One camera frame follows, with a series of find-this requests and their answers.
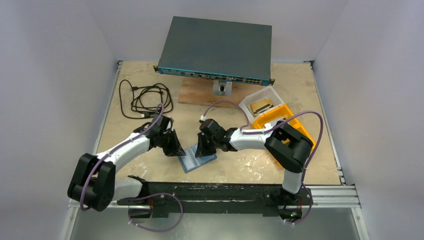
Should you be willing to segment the gold cards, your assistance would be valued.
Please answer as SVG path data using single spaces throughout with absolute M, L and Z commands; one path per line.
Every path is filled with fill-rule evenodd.
M 263 98 L 259 101 L 251 103 L 249 107 L 252 115 L 257 116 L 263 112 L 266 112 L 269 109 L 272 109 L 274 107 L 274 104 L 270 99 Z

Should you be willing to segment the blue card holder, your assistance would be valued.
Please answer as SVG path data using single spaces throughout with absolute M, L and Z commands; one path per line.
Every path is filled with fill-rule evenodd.
M 181 167 L 186 174 L 195 169 L 200 168 L 203 165 L 206 165 L 207 163 L 217 158 L 217 155 L 215 153 L 213 155 L 195 157 L 197 148 L 198 145 L 194 144 L 184 150 L 186 153 L 185 156 L 178 157 Z

